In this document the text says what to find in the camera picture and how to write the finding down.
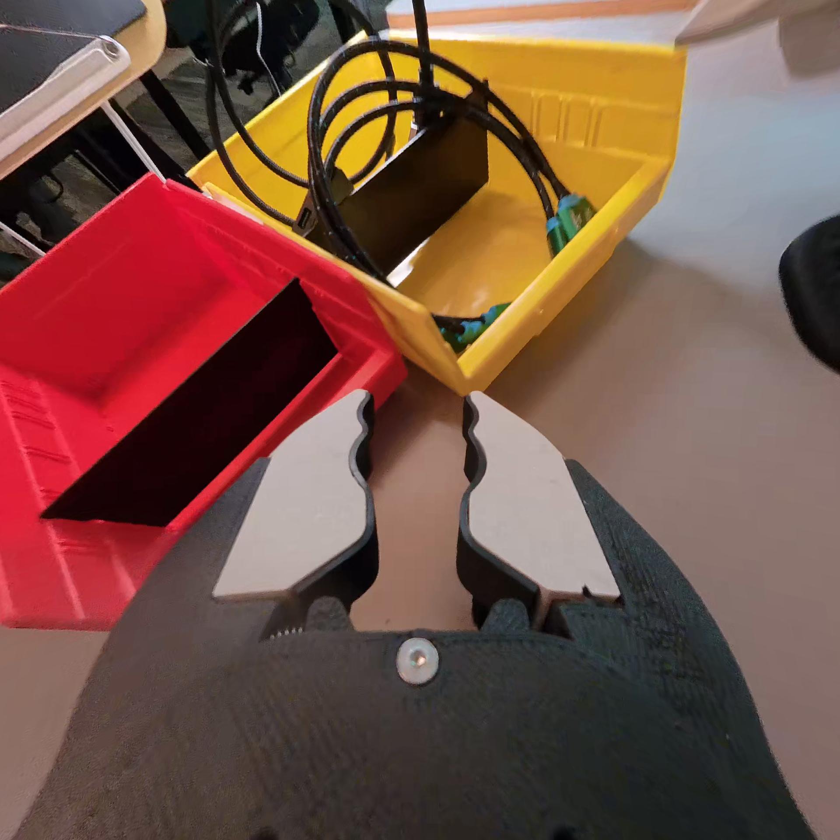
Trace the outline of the black bin divider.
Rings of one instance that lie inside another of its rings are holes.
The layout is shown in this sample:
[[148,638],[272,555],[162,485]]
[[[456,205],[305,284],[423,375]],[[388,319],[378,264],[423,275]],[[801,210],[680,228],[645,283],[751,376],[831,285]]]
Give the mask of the black bin divider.
[[294,278],[40,517],[167,526],[336,354]]
[[337,169],[333,195],[343,221],[387,277],[487,184],[487,131],[445,118],[421,131],[354,187]]

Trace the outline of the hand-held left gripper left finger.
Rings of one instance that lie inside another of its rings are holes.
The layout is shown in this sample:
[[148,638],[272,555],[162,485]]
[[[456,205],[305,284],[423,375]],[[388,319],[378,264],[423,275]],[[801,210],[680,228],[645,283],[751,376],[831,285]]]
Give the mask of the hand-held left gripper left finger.
[[353,604],[375,582],[379,543],[368,479],[373,395],[355,390],[269,457],[213,589],[220,602]]

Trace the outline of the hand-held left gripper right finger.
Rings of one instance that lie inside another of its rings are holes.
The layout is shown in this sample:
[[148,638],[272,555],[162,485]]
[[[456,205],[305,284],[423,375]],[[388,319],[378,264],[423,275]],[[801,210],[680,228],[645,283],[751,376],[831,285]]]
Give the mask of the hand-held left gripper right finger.
[[561,452],[486,393],[464,400],[468,486],[460,502],[456,570],[474,607],[525,607],[622,595]]

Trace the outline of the yellow plastic bin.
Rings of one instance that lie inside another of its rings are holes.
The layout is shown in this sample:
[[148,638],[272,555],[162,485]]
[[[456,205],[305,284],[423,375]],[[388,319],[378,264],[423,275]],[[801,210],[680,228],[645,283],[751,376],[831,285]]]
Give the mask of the yellow plastic bin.
[[[673,48],[556,39],[433,38],[517,114],[572,193],[596,212],[556,257],[533,185],[489,135],[487,184],[387,276],[388,287],[350,265],[408,360],[465,396],[485,390],[612,256],[658,202],[676,157],[686,55]],[[392,56],[400,79],[418,81],[416,59]],[[308,109],[325,61],[246,125],[266,157],[308,176]],[[384,77],[382,60],[352,60],[324,99]],[[352,179],[382,140],[365,126],[337,166]],[[212,198],[290,236],[307,187],[281,178],[235,132],[224,144],[236,177],[213,152],[189,172]]]

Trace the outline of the red plastic bin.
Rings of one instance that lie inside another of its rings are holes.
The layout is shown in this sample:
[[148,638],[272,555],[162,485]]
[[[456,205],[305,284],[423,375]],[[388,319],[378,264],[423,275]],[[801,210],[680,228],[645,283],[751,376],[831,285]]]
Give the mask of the red plastic bin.
[[[174,520],[158,528],[40,517],[294,278],[337,354]],[[352,391],[380,407],[405,378],[349,268],[145,176],[2,289],[2,625],[108,631],[258,459]]]

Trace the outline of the black office chair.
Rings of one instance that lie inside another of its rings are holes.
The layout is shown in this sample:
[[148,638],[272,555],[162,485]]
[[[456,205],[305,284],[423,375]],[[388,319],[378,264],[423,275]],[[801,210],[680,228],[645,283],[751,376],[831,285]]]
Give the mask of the black office chair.
[[[224,78],[234,104],[272,103],[332,49],[382,28],[369,2],[213,2]],[[174,90],[197,100],[207,82],[211,35],[205,2],[164,2],[167,45],[185,49]]]

